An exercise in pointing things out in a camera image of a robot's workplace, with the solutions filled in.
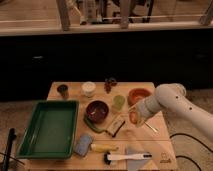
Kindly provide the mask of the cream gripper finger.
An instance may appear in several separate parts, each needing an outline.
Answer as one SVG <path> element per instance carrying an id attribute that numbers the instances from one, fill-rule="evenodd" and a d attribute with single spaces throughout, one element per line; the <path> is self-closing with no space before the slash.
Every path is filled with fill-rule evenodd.
<path id="1" fill-rule="evenodd" d="M 128 109 L 128 113 L 137 113 L 137 106 L 133 105 Z"/>
<path id="2" fill-rule="evenodd" d="M 145 123 L 145 118 L 137 118 L 136 123 L 135 123 L 135 127 L 141 127 L 143 124 Z"/>

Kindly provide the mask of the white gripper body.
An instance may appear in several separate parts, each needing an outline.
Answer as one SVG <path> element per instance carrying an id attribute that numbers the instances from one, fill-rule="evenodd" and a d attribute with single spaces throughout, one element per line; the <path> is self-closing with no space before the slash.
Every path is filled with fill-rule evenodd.
<path id="1" fill-rule="evenodd" d="M 136 108 L 139 112 L 139 116 L 147 120 L 160 111 L 160 104 L 154 96 L 149 96 L 138 101 Z"/>

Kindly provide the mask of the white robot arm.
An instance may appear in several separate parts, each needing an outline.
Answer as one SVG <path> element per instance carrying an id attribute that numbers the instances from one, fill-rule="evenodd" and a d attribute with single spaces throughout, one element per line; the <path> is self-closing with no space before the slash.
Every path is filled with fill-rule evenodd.
<path id="1" fill-rule="evenodd" d="M 190 102 L 185 87 L 178 83 L 158 85 L 150 96 L 131 106 L 130 122 L 139 127 L 162 109 L 169 109 L 188 120 L 213 142 L 213 114 Z"/>

